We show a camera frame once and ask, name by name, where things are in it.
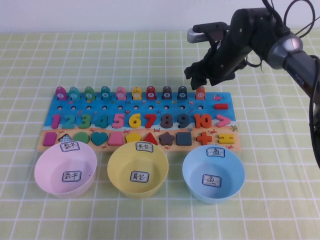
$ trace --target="orange plus sign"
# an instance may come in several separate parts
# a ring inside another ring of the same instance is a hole
[[[201,136],[196,137],[196,141],[202,145],[207,145],[208,143],[212,142],[212,136],[207,136],[207,133],[203,131]]]

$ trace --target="dark blue square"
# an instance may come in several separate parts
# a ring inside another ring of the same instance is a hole
[[[191,132],[177,132],[176,144],[178,146],[191,146],[192,145]]]

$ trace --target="table surface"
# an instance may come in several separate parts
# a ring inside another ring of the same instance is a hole
[[[246,67],[235,80],[206,86],[233,97],[246,170],[242,190],[224,204],[194,199],[182,177],[183,153],[168,153],[160,191],[143,200],[119,194],[98,155],[97,178],[83,196],[56,199],[34,179],[36,144],[57,86],[111,91],[172,90],[209,44],[185,32],[0,35],[0,239],[320,239],[320,171],[313,155],[309,98],[283,70]],[[303,39],[320,55],[320,30]],[[256,55],[249,60],[258,63]]]

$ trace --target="plastic bowl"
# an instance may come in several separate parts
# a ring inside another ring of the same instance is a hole
[[[67,141],[53,145],[40,156],[34,178],[42,190],[57,198],[76,198],[94,182],[97,163],[89,145]]]
[[[234,196],[245,183],[245,168],[229,149],[204,145],[184,159],[182,174],[190,192],[198,200],[218,204]]]
[[[145,141],[132,141],[119,147],[107,164],[111,183],[126,197],[142,199],[154,195],[169,170],[166,154]]]

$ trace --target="heart shape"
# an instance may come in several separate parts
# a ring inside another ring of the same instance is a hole
[[[91,141],[96,146],[100,146],[101,144],[103,144],[107,140],[108,140],[108,134],[106,134],[105,132],[95,131],[91,134]]]

